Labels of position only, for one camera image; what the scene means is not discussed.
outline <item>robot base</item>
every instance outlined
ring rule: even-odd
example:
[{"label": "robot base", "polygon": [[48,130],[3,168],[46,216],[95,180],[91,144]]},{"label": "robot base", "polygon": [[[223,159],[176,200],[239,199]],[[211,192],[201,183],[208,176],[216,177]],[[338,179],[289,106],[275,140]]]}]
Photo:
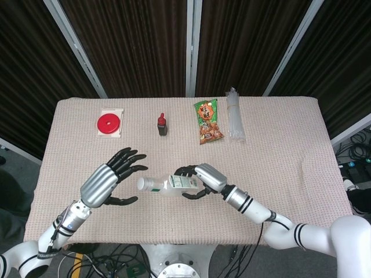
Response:
[{"label": "robot base", "polygon": [[158,278],[208,278],[216,245],[141,245]]}]

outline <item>plastic bottle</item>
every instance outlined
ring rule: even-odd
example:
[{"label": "plastic bottle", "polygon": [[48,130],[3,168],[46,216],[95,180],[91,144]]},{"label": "plastic bottle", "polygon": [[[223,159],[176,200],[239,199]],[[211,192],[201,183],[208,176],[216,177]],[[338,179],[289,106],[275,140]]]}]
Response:
[{"label": "plastic bottle", "polygon": [[201,182],[192,177],[165,175],[161,178],[141,177],[138,190],[159,192],[166,196],[181,196],[182,193],[197,194]]}]

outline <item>fabric table cover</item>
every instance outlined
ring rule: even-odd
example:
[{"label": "fabric table cover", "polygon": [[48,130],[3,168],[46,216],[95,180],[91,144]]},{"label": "fabric table cover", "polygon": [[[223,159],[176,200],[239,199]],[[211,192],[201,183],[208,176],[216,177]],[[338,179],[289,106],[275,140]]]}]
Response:
[{"label": "fabric table cover", "polygon": [[[181,166],[209,163],[254,199],[295,223],[330,227],[351,214],[340,171],[317,100],[308,97],[240,97],[246,142],[228,135],[227,100],[218,98],[224,138],[199,144],[194,104],[203,98],[71,98],[57,105],[42,161],[25,240],[38,240],[103,163],[125,147],[138,149],[148,166],[122,181],[112,196],[139,200],[106,206],[69,243],[252,244],[260,226],[245,219],[221,195],[200,200],[139,192],[139,177],[172,174]],[[103,108],[123,108],[121,138],[97,136]],[[165,113],[168,135],[157,118]]]}]

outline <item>bottle cap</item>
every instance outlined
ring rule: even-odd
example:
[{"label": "bottle cap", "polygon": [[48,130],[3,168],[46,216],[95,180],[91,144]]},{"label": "bottle cap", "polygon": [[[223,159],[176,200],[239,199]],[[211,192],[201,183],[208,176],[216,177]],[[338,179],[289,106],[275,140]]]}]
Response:
[{"label": "bottle cap", "polygon": [[160,118],[157,119],[157,124],[160,125],[160,126],[166,125],[166,119],[163,116],[164,116],[164,114],[161,113]]},{"label": "bottle cap", "polygon": [[139,180],[137,181],[138,190],[151,191],[153,187],[153,182],[154,180],[152,178],[144,177],[139,178]]}]

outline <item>bottle label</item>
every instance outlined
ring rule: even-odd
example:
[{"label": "bottle label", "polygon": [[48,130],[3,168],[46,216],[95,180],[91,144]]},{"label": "bottle label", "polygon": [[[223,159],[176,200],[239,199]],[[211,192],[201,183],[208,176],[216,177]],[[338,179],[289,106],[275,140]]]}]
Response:
[{"label": "bottle label", "polygon": [[196,188],[198,189],[196,180],[190,177],[182,177],[180,175],[171,175],[169,180],[173,188]]}]

